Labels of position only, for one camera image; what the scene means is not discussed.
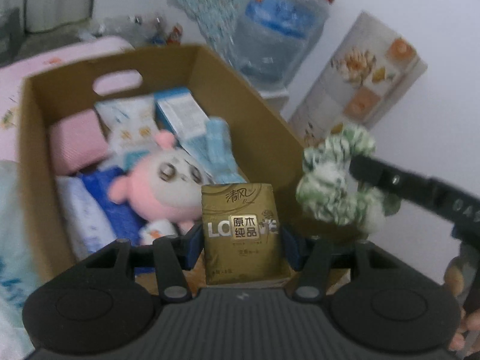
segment cardboard box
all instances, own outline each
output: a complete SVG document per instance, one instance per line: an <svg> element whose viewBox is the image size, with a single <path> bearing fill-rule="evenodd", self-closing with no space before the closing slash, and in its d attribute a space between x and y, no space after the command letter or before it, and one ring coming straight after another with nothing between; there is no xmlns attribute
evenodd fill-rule
<svg viewBox="0 0 480 360"><path fill-rule="evenodd" d="M94 92L93 83L98 77L131 69L142 75L140 87L108 96ZM292 223L303 234L323 234L338 242L359 236L354 228L338 229L303 218L295 200L295 189L302 177L302 143L213 51L195 45L148 47L69 64L25 81L20 116L20 182L28 239L44 280L75 263L51 171L49 126L92 108L100 100L181 86L191 91L208 115L227 121L239 167L250 182L273 186L280 222Z"/></svg>

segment finger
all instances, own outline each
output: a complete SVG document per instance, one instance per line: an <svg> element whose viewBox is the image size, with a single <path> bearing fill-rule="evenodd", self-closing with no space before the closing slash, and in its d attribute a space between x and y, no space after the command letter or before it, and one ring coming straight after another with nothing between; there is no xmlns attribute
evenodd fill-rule
<svg viewBox="0 0 480 360"><path fill-rule="evenodd" d="M456 333L450 342L449 350L462 350L465 345L465 339L459 333Z"/></svg>
<svg viewBox="0 0 480 360"><path fill-rule="evenodd" d="M465 333L467 329L467 323L465 321L465 310L462 308L460 309L460 316L461 316L461 321L460 321L460 326L457 329L457 333Z"/></svg>
<svg viewBox="0 0 480 360"><path fill-rule="evenodd" d="M465 319L467 330L480 330L480 310L472 312Z"/></svg>
<svg viewBox="0 0 480 360"><path fill-rule="evenodd" d="M456 259L453 259L445 272L445 286L450 290L453 296L458 296L462 293L464 287L464 280L462 271L455 265Z"/></svg>

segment gold tissue package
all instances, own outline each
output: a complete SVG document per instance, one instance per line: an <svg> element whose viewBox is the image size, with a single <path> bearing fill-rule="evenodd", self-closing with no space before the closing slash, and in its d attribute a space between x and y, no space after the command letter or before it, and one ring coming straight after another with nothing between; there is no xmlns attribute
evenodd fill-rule
<svg viewBox="0 0 480 360"><path fill-rule="evenodd" d="M270 287L290 277L270 184L202 186L202 220L207 285Z"/></svg>

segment pink plush toy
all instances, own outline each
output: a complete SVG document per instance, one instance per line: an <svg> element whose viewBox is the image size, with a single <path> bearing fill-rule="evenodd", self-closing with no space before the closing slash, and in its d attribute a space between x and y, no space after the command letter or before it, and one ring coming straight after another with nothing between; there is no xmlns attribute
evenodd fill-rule
<svg viewBox="0 0 480 360"><path fill-rule="evenodd" d="M162 151L141 159L127 176L116 178L109 199L116 204L128 200L148 222L168 220L186 234L202 216L202 185L209 179L193 157L175 148L172 133L161 130L155 140Z"/></svg>

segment plush toy ear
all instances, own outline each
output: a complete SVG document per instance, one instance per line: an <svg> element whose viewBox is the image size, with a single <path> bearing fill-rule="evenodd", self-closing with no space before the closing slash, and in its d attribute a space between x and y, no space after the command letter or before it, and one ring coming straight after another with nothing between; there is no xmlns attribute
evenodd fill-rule
<svg viewBox="0 0 480 360"><path fill-rule="evenodd" d="M122 204L128 197L128 177L120 176L115 178L109 187L109 199L115 204Z"/></svg>
<svg viewBox="0 0 480 360"><path fill-rule="evenodd" d="M168 130L160 130L155 134L155 141L162 149L173 149L177 144L177 139Z"/></svg>

